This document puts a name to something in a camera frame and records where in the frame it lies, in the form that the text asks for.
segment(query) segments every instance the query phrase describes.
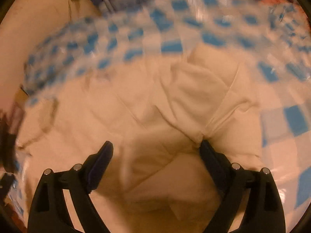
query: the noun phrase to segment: checkered tablecloth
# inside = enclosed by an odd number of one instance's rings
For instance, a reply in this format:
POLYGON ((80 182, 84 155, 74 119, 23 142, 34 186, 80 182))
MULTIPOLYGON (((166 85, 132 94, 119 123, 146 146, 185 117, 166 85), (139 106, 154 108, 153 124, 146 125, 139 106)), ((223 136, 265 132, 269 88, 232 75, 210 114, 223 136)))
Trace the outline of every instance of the checkered tablecloth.
POLYGON ((261 104, 263 162, 276 180, 289 231, 311 194, 311 38, 291 4, 152 0, 69 23, 29 56, 28 104, 57 97, 63 83, 89 70, 142 55, 188 53, 198 43, 235 48, 249 67, 261 104))

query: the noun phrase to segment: silver screw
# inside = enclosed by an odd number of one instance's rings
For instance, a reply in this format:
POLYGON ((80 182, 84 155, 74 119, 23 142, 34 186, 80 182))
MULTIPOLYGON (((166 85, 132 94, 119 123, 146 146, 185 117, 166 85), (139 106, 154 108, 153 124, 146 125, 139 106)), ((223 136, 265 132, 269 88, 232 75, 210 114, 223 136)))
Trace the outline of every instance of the silver screw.
POLYGON ((82 168, 82 165, 81 164, 75 164, 74 166, 73 166, 73 169, 75 170, 75 171, 78 171, 78 170, 80 170, 82 168))
POLYGON ((231 166, 234 170, 239 170, 241 168, 240 164, 238 163, 233 163, 231 166))
POLYGON ((262 169, 262 171, 263 171, 264 174, 269 174, 270 173, 270 170, 268 168, 266 168, 266 167, 264 167, 262 169))
POLYGON ((52 170, 48 168, 43 173, 44 173, 44 175, 49 175, 51 172, 52 172, 52 170))

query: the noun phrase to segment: floor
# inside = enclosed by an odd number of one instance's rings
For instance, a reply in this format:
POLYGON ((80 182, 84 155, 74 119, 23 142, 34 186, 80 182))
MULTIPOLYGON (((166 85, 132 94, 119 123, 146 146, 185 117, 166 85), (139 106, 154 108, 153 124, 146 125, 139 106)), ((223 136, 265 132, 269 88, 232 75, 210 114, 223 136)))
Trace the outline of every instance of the floor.
MULTIPOLYGON (((72 19, 98 15, 89 0, 71 2, 72 19)), ((0 24, 0 109, 8 110, 31 50, 69 21, 68 0, 16 0, 0 24)))

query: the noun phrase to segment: blue and white checkered tablecloth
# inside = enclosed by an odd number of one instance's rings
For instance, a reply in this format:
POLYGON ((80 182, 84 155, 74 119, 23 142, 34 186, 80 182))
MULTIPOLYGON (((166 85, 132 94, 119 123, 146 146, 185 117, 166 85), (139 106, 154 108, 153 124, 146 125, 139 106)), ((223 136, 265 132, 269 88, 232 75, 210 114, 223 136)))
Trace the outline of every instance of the blue and white checkered tablecloth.
POLYGON ((29 56, 29 105, 66 81, 142 55, 188 53, 198 43, 236 48, 261 103, 263 161, 276 180, 287 231, 310 204, 311 38, 293 5, 253 0, 152 0, 85 18, 47 37, 29 56))

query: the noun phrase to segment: beige fabric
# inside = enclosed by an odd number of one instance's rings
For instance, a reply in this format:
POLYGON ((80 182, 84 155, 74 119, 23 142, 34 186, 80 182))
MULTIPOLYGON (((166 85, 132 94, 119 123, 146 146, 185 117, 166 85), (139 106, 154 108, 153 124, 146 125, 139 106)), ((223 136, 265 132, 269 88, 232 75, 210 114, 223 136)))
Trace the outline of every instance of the beige fabric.
POLYGON ((33 155, 28 198, 44 169, 67 170, 110 140, 113 159, 91 194, 108 228, 202 232, 220 202, 198 154, 202 139, 231 162, 262 166, 258 103, 230 50, 200 45, 188 56, 89 72, 67 82, 57 100, 27 109, 19 143, 33 155))

